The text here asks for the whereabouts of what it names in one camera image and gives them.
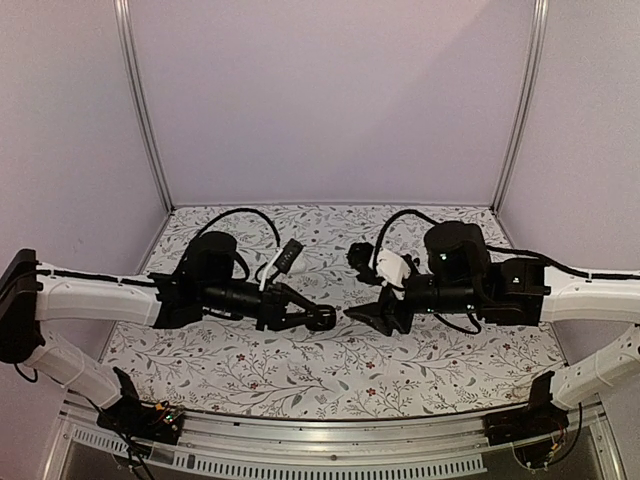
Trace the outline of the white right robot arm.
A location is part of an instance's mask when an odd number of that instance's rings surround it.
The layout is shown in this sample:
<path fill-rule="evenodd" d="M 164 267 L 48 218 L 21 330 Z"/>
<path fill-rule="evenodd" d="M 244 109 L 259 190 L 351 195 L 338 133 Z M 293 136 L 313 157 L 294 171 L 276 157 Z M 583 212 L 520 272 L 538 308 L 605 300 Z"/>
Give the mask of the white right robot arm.
<path fill-rule="evenodd" d="M 359 281 L 381 289 L 378 300 L 347 310 L 348 317 L 389 336 L 407 334 L 417 314 L 466 314 L 472 324 L 537 326 L 543 322 L 625 322 L 623 335 L 583 360 L 537 377 L 517 427 L 537 436 L 556 409 L 570 410 L 585 398 L 619 385 L 639 372 L 639 276 L 580 271 L 536 252 L 513 251 L 492 261 L 480 227 L 446 221 L 424 236 L 428 271 L 409 256 L 380 244 L 354 243 L 347 261 Z"/>

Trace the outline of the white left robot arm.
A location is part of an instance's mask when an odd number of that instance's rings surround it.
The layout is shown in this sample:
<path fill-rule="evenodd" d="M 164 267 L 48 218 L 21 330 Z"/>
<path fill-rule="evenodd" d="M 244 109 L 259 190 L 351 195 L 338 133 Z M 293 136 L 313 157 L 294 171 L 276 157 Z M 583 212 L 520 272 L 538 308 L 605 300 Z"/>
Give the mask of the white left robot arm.
<path fill-rule="evenodd" d="M 213 311 L 225 320 L 253 319 L 260 331 L 334 327 L 333 307 L 280 282 L 235 277 L 235 267 L 245 264 L 236 239 L 220 231 L 192 240 L 173 273 L 146 277 L 60 270 L 22 249 L 1 277 L 1 360 L 49 376 L 109 412 L 126 433 L 141 433 L 149 415 L 130 377 L 97 363 L 45 323 L 117 321 L 170 330 Z"/>

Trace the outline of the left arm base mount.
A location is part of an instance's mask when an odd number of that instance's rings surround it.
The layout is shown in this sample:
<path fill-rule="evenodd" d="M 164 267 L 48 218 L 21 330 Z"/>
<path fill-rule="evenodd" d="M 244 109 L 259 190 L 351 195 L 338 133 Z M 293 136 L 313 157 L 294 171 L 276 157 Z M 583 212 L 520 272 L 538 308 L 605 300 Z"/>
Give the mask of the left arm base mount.
<path fill-rule="evenodd" d="M 184 408 L 168 401 L 153 405 L 141 401 L 129 375 L 117 367 L 113 370 L 120 382 L 121 398 L 109 408 L 99 408 L 97 425 L 124 436 L 176 445 L 184 424 Z"/>

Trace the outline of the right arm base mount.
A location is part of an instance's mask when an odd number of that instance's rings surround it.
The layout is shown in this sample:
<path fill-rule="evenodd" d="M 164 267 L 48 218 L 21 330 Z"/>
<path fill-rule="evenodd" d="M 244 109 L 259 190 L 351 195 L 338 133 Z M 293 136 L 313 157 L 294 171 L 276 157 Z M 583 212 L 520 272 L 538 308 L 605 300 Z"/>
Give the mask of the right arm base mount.
<path fill-rule="evenodd" d="M 516 461 L 530 470 L 551 465 L 564 443 L 569 426 L 567 411 L 552 403 L 551 381 L 554 375 L 550 371 L 533 380 L 524 406 L 482 417 L 483 432 L 490 446 L 544 436 L 540 442 L 514 449 Z"/>

